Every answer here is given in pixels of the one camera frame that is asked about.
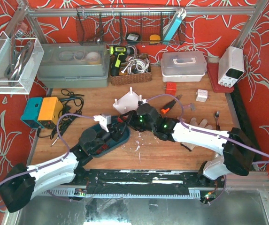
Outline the large red spring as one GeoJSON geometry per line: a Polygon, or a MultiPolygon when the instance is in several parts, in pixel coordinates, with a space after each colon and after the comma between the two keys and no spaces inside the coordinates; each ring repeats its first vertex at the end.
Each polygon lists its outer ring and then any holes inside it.
{"type": "Polygon", "coordinates": [[[106,144],[104,144],[96,151],[96,154],[100,154],[107,149],[108,149],[108,146],[106,144]]]}
{"type": "Polygon", "coordinates": [[[117,122],[118,123],[125,123],[127,121],[127,117],[118,117],[117,122]]]}

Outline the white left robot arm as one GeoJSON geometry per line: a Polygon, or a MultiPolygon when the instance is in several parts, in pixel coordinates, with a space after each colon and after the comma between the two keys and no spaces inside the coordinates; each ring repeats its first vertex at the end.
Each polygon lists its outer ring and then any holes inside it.
{"type": "Polygon", "coordinates": [[[15,165],[0,183],[0,196],[12,213],[22,209],[38,194],[74,180],[76,171],[93,158],[101,157],[128,141],[130,129],[114,119],[107,130],[94,125],[80,135],[68,153],[46,162],[15,165]]]}

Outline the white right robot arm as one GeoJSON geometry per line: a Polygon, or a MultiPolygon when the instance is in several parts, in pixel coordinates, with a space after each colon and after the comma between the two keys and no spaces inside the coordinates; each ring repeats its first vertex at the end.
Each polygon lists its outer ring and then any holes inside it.
{"type": "Polygon", "coordinates": [[[202,175],[210,180],[229,173],[247,176],[252,168],[255,146],[239,128],[217,131],[189,125],[162,117],[147,103],[129,112],[127,124],[139,132],[152,132],[162,141],[190,143],[214,151],[217,156],[201,166],[202,175]]]}

